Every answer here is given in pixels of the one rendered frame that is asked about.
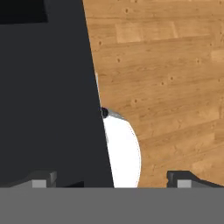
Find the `white round object black cap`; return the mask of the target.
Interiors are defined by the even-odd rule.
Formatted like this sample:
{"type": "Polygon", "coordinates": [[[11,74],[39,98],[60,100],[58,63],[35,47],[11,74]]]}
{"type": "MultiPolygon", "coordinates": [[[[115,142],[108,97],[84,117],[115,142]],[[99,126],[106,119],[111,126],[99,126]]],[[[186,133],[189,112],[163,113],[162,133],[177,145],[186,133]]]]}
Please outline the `white round object black cap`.
{"type": "Polygon", "coordinates": [[[115,188],[137,188],[141,168],[141,150],[130,123],[117,112],[101,108],[108,156],[115,188]]]}

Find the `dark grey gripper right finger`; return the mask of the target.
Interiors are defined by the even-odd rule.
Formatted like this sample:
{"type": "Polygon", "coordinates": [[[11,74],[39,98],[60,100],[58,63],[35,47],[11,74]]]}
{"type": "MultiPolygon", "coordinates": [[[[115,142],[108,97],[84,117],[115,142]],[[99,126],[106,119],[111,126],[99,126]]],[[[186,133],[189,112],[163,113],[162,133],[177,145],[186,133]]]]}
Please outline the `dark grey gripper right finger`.
{"type": "Polygon", "coordinates": [[[198,178],[190,171],[168,171],[166,177],[169,188],[224,188],[224,185],[198,178]]]}

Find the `black open drawer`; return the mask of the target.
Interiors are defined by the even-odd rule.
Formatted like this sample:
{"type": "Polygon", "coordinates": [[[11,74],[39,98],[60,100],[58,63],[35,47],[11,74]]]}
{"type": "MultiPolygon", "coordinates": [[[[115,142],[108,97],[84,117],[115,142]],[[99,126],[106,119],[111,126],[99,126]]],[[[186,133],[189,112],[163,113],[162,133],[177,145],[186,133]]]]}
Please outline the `black open drawer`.
{"type": "Polygon", "coordinates": [[[0,25],[47,22],[44,0],[0,0],[0,25]]]}

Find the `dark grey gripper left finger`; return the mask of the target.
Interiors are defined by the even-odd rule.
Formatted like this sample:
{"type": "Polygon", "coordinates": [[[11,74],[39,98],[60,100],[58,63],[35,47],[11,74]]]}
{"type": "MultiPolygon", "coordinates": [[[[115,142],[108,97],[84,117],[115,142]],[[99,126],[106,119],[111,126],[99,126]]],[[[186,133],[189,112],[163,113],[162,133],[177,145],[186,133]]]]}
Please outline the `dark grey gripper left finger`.
{"type": "Polygon", "coordinates": [[[10,182],[8,184],[0,184],[0,188],[9,187],[28,187],[28,188],[51,188],[56,186],[56,171],[35,171],[30,173],[23,179],[10,182]]]}

